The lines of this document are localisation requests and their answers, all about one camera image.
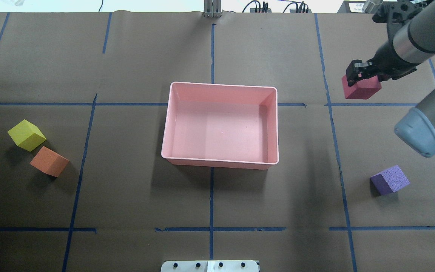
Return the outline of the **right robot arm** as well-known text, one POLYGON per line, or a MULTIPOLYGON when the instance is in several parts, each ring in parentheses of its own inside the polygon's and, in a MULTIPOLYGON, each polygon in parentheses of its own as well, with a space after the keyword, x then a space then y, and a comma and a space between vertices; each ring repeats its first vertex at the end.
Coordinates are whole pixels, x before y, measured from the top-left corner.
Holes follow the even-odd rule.
POLYGON ((425 79, 409 83, 424 98, 394 126, 394 133, 423 157, 435 156, 435 0, 367 1, 377 6, 372 20, 383 23, 387 40, 369 60, 352 60, 342 77, 346 99, 368 99, 381 83, 399 80, 423 68, 425 79))

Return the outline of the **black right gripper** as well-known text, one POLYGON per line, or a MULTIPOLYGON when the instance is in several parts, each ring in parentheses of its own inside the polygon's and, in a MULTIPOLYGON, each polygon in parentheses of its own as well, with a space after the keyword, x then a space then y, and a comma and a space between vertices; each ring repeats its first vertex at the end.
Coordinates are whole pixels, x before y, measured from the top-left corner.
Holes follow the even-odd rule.
POLYGON ((375 55, 363 62, 352 60, 346 69, 346 83, 349 87, 357 82, 377 76, 380 82, 397 80, 416 71, 417 63, 402 60, 391 43, 384 43, 375 55))

